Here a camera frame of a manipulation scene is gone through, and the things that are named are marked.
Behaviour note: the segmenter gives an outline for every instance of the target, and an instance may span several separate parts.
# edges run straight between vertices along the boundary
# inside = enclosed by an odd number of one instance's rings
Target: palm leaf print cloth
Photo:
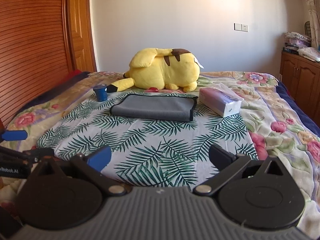
[[[194,97],[188,94],[137,93],[152,96]],[[193,121],[176,122],[113,116],[109,110],[128,93],[112,93],[105,102],[95,96],[83,101],[38,140],[68,160],[88,155],[104,145],[112,149],[107,177],[137,186],[187,186],[189,189],[218,171],[209,161],[213,143],[234,154],[257,159],[240,114],[222,118],[198,103]]]

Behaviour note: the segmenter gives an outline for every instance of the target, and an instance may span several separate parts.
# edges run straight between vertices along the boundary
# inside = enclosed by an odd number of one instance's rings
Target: yellow plush toy
[[[200,67],[196,57],[185,49],[147,48],[131,60],[125,79],[113,82],[108,92],[117,92],[136,86],[142,89],[157,88],[191,92],[197,87]]]

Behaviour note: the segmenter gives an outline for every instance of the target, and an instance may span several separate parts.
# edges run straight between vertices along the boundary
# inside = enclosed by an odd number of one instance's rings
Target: blue container
[[[107,85],[97,85],[93,87],[93,91],[96,93],[96,97],[99,102],[106,101],[108,99]]]

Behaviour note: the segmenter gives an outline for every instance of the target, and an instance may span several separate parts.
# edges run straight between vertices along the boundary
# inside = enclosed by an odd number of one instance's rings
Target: folded clothes
[[[112,106],[110,113],[141,119],[189,122],[193,121],[197,98],[129,94],[121,103]]]

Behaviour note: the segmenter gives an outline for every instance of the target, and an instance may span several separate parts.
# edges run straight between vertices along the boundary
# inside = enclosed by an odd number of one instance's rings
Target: white wall
[[[185,48],[203,71],[276,75],[283,33],[304,33],[302,0],[92,0],[100,71],[124,72],[143,48]],[[234,31],[234,23],[249,32]]]

